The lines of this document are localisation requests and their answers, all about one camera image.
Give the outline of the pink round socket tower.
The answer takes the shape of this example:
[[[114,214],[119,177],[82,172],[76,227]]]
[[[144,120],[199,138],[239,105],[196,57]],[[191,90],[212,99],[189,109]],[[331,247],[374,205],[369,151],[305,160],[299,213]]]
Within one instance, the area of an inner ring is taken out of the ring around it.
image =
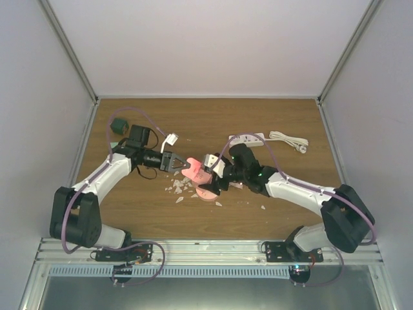
[[[213,202],[217,200],[218,195],[206,190],[202,189],[200,185],[209,184],[211,183],[212,176],[208,173],[199,174],[196,178],[192,181],[193,186],[196,189],[197,196],[206,202]]]

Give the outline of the red pink charger plug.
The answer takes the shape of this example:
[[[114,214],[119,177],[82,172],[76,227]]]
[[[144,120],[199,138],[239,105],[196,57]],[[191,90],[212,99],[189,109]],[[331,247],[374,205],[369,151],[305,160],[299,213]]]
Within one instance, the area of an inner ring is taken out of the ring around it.
[[[195,158],[187,158],[188,167],[181,171],[184,177],[189,178],[197,184],[204,184],[209,180],[210,175],[202,169],[202,163]]]

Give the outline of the dark green cube plug adapter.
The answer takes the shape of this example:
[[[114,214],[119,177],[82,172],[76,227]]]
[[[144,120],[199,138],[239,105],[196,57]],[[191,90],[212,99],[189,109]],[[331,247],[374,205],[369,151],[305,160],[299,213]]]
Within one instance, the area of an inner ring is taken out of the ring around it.
[[[110,124],[110,128],[114,134],[124,136],[129,130],[129,124],[126,119],[114,118]]]

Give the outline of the white power strip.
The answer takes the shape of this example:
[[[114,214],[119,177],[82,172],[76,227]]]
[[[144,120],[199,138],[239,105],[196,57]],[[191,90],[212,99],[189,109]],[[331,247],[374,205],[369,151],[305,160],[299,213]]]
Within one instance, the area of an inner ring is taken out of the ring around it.
[[[229,136],[230,146],[245,144],[247,147],[260,147],[264,145],[265,135],[263,133],[239,134]]]

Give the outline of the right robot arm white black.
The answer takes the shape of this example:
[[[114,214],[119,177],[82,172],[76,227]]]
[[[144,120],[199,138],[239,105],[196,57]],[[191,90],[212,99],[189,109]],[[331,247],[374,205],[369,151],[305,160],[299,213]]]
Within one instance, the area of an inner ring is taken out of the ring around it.
[[[299,262],[310,251],[322,247],[353,253],[360,245],[366,245],[368,234],[374,243],[375,219],[351,186],[323,187],[295,179],[277,165],[260,164],[245,144],[230,147],[229,154],[230,159],[219,153],[205,156],[203,165],[212,174],[212,181],[204,186],[207,191],[220,195],[230,183],[241,183],[251,192],[288,201],[322,219],[313,226],[297,227],[283,242],[292,261]]]

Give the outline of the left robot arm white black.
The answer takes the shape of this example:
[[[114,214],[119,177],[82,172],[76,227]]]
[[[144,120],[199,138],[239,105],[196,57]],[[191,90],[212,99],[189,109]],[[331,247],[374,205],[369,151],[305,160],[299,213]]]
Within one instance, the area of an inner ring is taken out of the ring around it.
[[[175,173],[190,166],[173,152],[148,147],[152,133],[148,127],[132,126],[127,137],[109,147],[107,158],[91,175],[72,187],[56,190],[50,235],[61,241],[66,253],[95,247],[109,248],[119,261],[132,256],[133,245],[127,241],[127,231],[103,224],[101,202],[119,181],[140,167]]]

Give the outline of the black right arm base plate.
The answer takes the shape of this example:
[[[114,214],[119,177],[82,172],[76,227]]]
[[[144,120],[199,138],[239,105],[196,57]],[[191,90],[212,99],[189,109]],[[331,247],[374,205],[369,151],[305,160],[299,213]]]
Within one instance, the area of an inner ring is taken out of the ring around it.
[[[294,242],[264,241],[260,251],[265,255],[267,262],[271,263],[318,263],[324,261],[321,249],[304,252]]]

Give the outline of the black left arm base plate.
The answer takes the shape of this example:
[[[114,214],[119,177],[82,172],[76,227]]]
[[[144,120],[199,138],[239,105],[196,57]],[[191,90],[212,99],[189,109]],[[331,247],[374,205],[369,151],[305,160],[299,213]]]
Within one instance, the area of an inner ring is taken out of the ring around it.
[[[90,254],[97,262],[124,262],[143,264],[152,261],[152,244],[144,244],[125,251],[95,250]]]

